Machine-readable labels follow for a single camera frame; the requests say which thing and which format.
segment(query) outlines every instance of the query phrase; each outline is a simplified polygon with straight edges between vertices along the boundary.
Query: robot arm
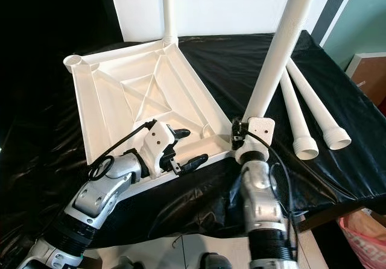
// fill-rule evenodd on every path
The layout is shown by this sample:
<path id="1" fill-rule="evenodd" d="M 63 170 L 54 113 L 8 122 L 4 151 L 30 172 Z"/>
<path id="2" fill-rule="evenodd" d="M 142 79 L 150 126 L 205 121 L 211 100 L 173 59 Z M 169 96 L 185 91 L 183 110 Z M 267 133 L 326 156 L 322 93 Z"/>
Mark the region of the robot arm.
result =
<path id="1" fill-rule="evenodd" d="M 148 175 L 155 179 L 162 171 L 173 171 L 180 176 L 207 161 L 207 154 L 195 157 L 185 165 L 174 160 L 173 146 L 180 138 L 189 136 L 189 130 L 173 130 L 159 121 L 148 122 L 142 127 L 147 127 L 149 132 L 140 152 L 129 150 L 119 157 L 107 156 L 113 150 L 111 148 L 99 157 L 90 166 L 90 180 L 36 241 L 18 268 L 36 268 L 37 264 L 54 269 L 77 268 L 83 252 L 116 204 L 125 199 L 124 193 L 131 184 Z"/>
<path id="2" fill-rule="evenodd" d="M 297 262 L 284 223 L 279 201 L 271 186 L 268 149 L 248 133 L 271 144 L 274 121 L 249 118 L 247 124 L 234 122 L 232 139 L 241 168 L 245 229 L 251 253 L 251 269 L 296 269 Z"/>

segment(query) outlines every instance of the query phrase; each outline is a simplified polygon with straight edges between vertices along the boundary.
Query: black plastic sheet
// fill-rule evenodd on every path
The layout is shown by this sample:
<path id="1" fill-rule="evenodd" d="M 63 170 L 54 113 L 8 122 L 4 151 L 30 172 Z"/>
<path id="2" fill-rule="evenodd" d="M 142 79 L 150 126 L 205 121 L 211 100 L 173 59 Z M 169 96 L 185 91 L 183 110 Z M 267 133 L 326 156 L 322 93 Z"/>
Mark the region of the black plastic sheet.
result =
<path id="1" fill-rule="evenodd" d="M 179 47 L 232 119 L 244 113 L 272 36 L 182 37 Z M 130 45 L 135 43 L 120 43 L 104 50 Z M 74 86 L 71 75 L 62 66 L 64 56 L 52 55 L 51 69 L 32 72 L 43 87 L 32 85 L 31 101 L 18 112 L 0 153 L 3 264 L 27 253 L 32 240 L 86 179 Z M 384 197 L 386 119 L 305 31 L 293 59 L 352 138 L 347 148 L 328 150 L 321 130 L 297 91 L 320 151 L 314 160 L 297 160 L 278 88 L 266 116 L 276 122 L 272 146 L 289 168 L 295 210 L 312 212 Z M 130 244 L 186 233 L 225 238 L 242 234 L 239 169 L 233 159 L 226 159 L 122 201 L 92 246 Z M 286 184 L 280 177 L 278 181 L 285 203 Z"/>

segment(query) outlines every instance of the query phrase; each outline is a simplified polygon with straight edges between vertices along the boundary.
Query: white mounting plate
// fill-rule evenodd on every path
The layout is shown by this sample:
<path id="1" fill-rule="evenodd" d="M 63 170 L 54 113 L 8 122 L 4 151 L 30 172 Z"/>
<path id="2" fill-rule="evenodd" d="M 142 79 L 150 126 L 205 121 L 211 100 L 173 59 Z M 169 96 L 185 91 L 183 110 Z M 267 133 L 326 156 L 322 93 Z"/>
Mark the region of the white mounting plate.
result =
<path id="1" fill-rule="evenodd" d="M 231 123 L 176 44 L 159 40 L 64 60 L 72 72 L 87 163 L 153 118 L 191 135 L 175 146 L 184 164 L 206 153 L 204 165 L 227 157 Z M 112 155 L 140 150 L 145 129 Z"/>

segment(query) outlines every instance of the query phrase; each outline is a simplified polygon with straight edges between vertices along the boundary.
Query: white pipe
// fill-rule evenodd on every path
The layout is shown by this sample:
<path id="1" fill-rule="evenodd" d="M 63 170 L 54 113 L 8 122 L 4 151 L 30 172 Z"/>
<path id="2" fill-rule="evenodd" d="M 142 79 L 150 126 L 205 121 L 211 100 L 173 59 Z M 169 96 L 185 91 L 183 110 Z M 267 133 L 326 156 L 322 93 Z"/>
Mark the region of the white pipe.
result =
<path id="1" fill-rule="evenodd" d="M 72 73 L 72 66 L 73 65 L 80 65 L 83 64 L 82 57 L 79 55 L 70 55 L 64 58 L 63 64 L 66 66 L 68 72 Z"/>
<path id="2" fill-rule="evenodd" d="M 163 42 L 165 45 L 178 43 L 176 15 L 174 12 L 174 0 L 163 1 L 163 24 L 165 27 L 165 34 L 163 35 Z"/>
<path id="3" fill-rule="evenodd" d="M 249 117 L 264 117 L 279 84 L 285 64 L 300 36 L 312 0 L 288 0 L 283 16 L 271 42 L 259 78 L 245 110 L 243 122 Z"/>
<path id="4" fill-rule="evenodd" d="M 291 58 L 288 60 L 287 69 L 318 122 L 323 132 L 324 141 L 330 150 L 340 150 L 348 146 L 351 143 L 350 136 L 343 128 L 339 127 Z"/>
<path id="5" fill-rule="evenodd" d="M 285 107 L 287 108 L 289 123 L 294 136 L 294 151 L 296 156 L 302 160 L 313 159 L 318 156 L 319 150 L 315 140 L 309 134 L 306 120 L 297 100 L 295 90 L 292 86 L 290 76 L 286 69 L 280 79 Z"/>

